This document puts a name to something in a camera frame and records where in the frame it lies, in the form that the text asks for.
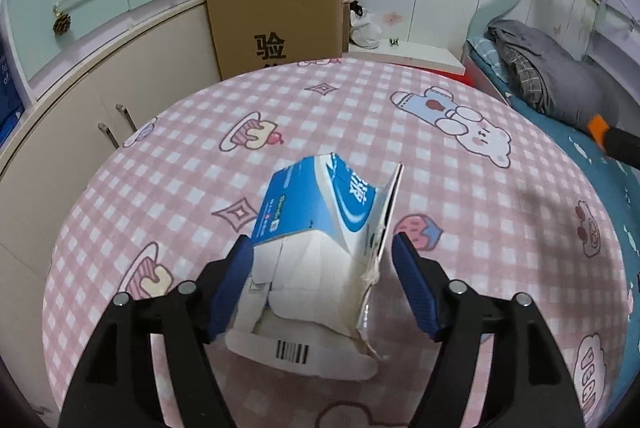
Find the grey folded blanket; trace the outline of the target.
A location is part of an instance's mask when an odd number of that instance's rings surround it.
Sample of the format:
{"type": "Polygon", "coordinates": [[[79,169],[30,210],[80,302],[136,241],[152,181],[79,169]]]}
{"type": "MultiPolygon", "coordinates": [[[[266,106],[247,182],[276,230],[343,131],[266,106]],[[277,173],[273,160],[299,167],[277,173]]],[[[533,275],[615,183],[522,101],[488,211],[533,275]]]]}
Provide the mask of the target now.
{"type": "Polygon", "coordinates": [[[620,106],[603,73],[579,62],[544,32],[517,20],[491,24],[494,42],[510,88],[538,113],[582,132],[594,116],[617,125],[620,106]]]}

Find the pink checkered tablecloth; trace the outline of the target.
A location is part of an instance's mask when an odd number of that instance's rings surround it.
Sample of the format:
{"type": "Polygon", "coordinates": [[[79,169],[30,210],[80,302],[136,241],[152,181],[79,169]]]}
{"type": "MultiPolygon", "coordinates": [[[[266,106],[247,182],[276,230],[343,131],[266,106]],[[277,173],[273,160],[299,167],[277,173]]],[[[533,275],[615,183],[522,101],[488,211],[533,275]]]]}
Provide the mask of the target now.
{"type": "Polygon", "coordinates": [[[115,293],[161,295],[278,223],[273,174],[321,155],[349,226],[401,175],[390,231],[476,291],[538,303],[596,426],[639,370],[639,184],[590,138],[514,97],[437,74],[329,59],[256,71],[139,125],[63,223],[43,299],[62,401],[115,293]]]}

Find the brown cardboard box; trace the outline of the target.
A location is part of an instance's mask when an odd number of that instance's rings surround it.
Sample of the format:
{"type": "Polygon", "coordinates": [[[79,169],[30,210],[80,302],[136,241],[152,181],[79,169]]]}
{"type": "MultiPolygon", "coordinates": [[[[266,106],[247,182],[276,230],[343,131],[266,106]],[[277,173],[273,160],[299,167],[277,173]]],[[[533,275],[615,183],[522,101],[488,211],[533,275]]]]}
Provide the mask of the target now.
{"type": "Polygon", "coordinates": [[[343,0],[206,0],[220,76],[343,53],[343,0]]]}

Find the blue white carton box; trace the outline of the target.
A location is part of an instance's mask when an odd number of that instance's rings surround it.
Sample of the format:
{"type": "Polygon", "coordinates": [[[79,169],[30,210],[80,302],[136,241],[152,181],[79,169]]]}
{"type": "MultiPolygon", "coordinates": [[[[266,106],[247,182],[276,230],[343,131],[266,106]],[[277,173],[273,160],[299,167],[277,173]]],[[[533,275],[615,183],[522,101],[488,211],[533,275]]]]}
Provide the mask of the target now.
{"type": "Polygon", "coordinates": [[[231,352],[322,379],[376,374],[369,299],[403,173],[396,163],[374,186],[331,153],[273,174],[252,232],[252,270],[224,335],[231,352]]]}

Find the orange bottle cap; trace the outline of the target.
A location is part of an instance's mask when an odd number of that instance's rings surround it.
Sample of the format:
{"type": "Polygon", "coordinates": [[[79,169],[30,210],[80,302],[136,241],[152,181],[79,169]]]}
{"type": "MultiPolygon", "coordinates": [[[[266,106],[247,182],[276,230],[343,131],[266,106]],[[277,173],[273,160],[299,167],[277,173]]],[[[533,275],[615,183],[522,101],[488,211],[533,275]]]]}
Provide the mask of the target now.
{"type": "Polygon", "coordinates": [[[604,148],[605,135],[610,129],[604,118],[599,114],[594,115],[587,123],[587,129],[593,140],[604,148]]]}

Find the blue shopping bag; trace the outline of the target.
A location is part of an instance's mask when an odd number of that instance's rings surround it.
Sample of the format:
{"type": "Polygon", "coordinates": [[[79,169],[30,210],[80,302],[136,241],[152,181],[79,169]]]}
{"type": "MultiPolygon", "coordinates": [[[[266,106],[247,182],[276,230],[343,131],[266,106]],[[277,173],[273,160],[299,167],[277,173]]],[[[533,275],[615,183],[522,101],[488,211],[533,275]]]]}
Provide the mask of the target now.
{"type": "Polygon", "coordinates": [[[0,45],[0,145],[9,138],[24,111],[4,46],[0,45]]]}

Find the red white storage bench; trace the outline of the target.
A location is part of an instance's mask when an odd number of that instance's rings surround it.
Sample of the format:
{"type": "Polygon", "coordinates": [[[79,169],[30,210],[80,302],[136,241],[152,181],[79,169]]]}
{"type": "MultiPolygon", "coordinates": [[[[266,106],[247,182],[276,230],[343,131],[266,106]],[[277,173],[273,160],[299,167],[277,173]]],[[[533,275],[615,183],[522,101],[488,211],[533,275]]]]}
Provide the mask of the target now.
{"type": "Polygon", "coordinates": [[[377,48],[363,48],[351,43],[344,56],[428,70],[465,85],[474,85],[462,62],[446,48],[390,39],[381,41],[377,48]]]}

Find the white curved cabinet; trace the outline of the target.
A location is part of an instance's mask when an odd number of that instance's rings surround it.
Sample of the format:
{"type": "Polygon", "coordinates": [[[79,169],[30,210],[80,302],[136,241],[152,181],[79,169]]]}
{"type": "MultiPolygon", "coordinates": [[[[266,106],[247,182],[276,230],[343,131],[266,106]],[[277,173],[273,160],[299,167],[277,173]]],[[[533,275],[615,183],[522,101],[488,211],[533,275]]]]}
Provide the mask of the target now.
{"type": "Polygon", "coordinates": [[[205,0],[156,0],[18,84],[27,109],[1,148],[1,357],[41,416],[58,414],[41,310],[64,219],[135,128],[218,79],[205,0]]]}

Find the teal patterned bed sheet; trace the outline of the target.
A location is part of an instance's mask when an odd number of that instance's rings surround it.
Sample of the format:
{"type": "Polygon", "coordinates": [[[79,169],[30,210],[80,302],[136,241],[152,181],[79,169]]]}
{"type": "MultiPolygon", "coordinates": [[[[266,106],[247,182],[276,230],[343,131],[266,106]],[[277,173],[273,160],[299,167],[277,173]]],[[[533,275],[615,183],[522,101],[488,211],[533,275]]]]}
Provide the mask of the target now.
{"type": "Polygon", "coordinates": [[[608,211],[620,247],[629,287],[639,289],[639,182],[631,167],[614,160],[586,134],[527,106],[506,83],[506,68],[498,50],[484,36],[466,41],[466,51],[491,85],[518,114],[533,122],[565,151],[596,190],[608,211]]]}

